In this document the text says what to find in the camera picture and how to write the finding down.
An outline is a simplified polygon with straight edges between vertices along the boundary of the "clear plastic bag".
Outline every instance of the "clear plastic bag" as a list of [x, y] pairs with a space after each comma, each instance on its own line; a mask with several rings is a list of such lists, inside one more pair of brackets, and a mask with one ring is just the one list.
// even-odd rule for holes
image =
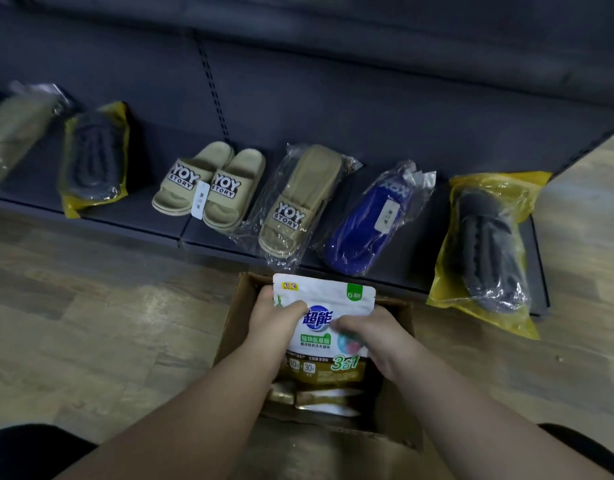
[[427, 303], [453, 306], [530, 339], [525, 246], [518, 224], [550, 173], [476, 173], [450, 180], [451, 217]]
[[129, 122], [123, 102], [107, 104], [66, 121], [58, 178], [66, 217], [77, 219], [82, 209], [127, 196], [128, 150]]
[[275, 271], [295, 271], [336, 185], [361, 166], [319, 144], [287, 145], [249, 217], [229, 238]]
[[364, 276], [399, 227], [420, 215], [436, 187], [436, 172], [416, 171], [411, 161], [380, 175], [347, 217], [327, 230], [315, 248], [327, 266]]
[[71, 105], [54, 84], [12, 82], [10, 89], [15, 94], [0, 103], [0, 181]]

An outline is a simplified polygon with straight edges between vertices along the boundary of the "blue slipper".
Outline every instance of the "blue slipper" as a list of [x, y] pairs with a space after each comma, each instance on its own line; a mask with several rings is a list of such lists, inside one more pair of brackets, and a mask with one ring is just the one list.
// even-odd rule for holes
[[416, 172], [416, 165], [403, 162], [385, 172], [363, 194], [343, 223], [331, 234], [322, 250], [322, 260], [343, 274], [365, 273], [380, 255], [393, 232], [404, 223], [414, 193], [423, 191], [420, 209], [427, 202], [433, 180]]

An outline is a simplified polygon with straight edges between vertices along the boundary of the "cardboard box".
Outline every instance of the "cardboard box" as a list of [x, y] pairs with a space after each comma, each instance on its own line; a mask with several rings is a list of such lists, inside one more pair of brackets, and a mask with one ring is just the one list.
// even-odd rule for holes
[[[213, 364], [216, 365], [242, 344], [247, 337], [249, 316], [264, 285], [271, 285], [270, 276], [241, 273], [231, 301], [229, 315], [222, 332]], [[413, 308], [411, 304], [395, 298], [377, 296], [376, 303], [387, 308], [411, 335]], [[398, 442], [407, 447], [422, 450], [423, 433], [418, 420], [406, 410], [398, 389], [375, 373], [369, 378], [369, 387], [375, 392], [372, 413], [366, 417], [346, 418], [313, 411], [297, 410], [292, 405], [265, 402], [261, 415], [280, 421], [313, 424], [340, 433], [365, 435]]]

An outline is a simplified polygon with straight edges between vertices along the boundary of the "hand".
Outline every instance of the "hand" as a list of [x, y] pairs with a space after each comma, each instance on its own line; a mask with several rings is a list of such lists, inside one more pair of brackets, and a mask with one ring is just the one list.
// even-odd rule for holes
[[336, 331], [358, 334], [378, 370], [392, 382], [396, 381], [399, 360], [407, 360], [416, 343], [393, 315], [380, 305], [376, 305], [370, 315], [343, 315], [330, 326]]
[[304, 301], [295, 301], [283, 307], [275, 306], [273, 287], [264, 286], [251, 312], [247, 340], [259, 341], [261, 347], [282, 355], [289, 346], [298, 320], [307, 310]]

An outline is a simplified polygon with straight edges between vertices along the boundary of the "beige slide sandal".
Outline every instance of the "beige slide sandal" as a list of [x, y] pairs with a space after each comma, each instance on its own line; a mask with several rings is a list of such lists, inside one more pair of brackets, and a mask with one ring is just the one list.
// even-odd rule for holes
[[231, 233], [247, 213], [266, 161], [258, 150], [242, 150], [211, 181], [202, 220], [222, 233]]
[[333, 192], [342, 164], [342, 155], [325, 146], [305, 150], [260, 230], [258, 243], [265, 252], [286, 258], [298, 248]]
[[222, 141], [208, 144], [191, 159], [179, 158], [167, 173], [151, 205], [167, 216], [191, 213], [191, 203], [198, 181], [211, 182], [216, 170], [229, 163], [233, 148]]

